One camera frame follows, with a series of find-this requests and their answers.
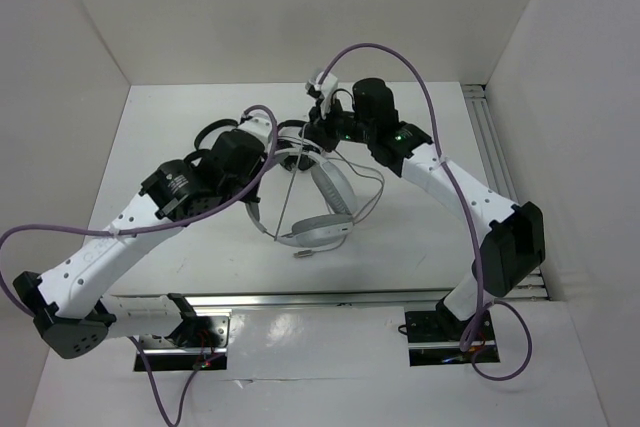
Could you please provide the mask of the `grey white headphones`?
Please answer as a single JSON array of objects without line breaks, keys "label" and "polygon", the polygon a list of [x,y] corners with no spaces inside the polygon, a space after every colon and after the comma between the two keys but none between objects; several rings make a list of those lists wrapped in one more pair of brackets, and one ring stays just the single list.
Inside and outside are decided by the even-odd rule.
[{"label": "grey white headphones", "polygon": [[[331,249],[341,245],[352,232],[356,224],[358,201],[349,180],[340,168],[322,155],[308,141],[302,141],[299,150],[280,150],[276,148],[275,160],[278,162],[287,153],[307,156],[315,165],[306,171],[317,196],[324,202],[326,212],[321,215],[302,218],[291,224],[287,232],[276,228],[270,232],[261,221],[260,207],[257,201],[246,205],[253,225],[274,242],[300,251]],[[294,177],[301,171],[295,167],[291,172],[290,186]]]}]

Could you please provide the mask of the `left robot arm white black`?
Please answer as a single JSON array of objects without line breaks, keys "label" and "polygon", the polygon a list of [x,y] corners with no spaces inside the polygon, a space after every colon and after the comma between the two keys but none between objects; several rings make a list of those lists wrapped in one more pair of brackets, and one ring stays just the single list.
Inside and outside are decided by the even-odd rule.
[{"label": "left robot arm white black", "polygon": [[109,289],[153,249],[194,219],[247,201],[270,153],[272,134],[237,127],[210,149],[162,163],[96,238],[58,266],[23,272],[13,286],[44,342],[63,359],[80,357],[106,339],[155,335],[184,346],[210,327],[182,294],[121,297]]}]

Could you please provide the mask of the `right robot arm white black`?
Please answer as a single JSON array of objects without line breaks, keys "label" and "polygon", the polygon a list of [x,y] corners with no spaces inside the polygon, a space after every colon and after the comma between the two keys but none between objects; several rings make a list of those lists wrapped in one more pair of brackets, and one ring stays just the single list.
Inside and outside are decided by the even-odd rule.
[{"label": "right robot arm white black", "polygon": [[309,81],[315,101],[307,138],[326,152],[342,141],[361,143],[375,161],[421,188],[475,235],[471,270],[436,306],[436,326],[448,339],[460,338],[479,306],[505,297],[546,257],[543,214],[492,191],[455,162],[438,154],[434,138],[400,120],[391,89],[378,78],[352,87],[352,109],[335,94],[337,81]]}]

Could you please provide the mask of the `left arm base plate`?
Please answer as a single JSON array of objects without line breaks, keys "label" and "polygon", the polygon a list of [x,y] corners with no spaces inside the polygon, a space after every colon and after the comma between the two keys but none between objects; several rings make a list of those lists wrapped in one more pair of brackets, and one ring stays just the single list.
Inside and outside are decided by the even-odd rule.
[{"label": "left arm base plate", "polygon": [[143,335],[138,338],[154,372],[188,372],[227,369],[231,310],[205,309],[191,331],[170,337]]}]

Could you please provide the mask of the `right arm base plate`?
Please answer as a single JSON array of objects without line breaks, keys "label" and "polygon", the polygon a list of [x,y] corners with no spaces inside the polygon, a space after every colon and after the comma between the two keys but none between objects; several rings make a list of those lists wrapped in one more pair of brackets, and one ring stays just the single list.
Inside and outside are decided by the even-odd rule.
[{"label": "right arm base plate", "polygon": [[405,322],[398,332],[406,337],[412,367],[470,364],[475,354],[478,363],[500,361],[493,322],[488,312],[483,315],[478,336],[467,352],[460,350],[457,337],[446,333],[438,324],[434,310],[407,311]]}]

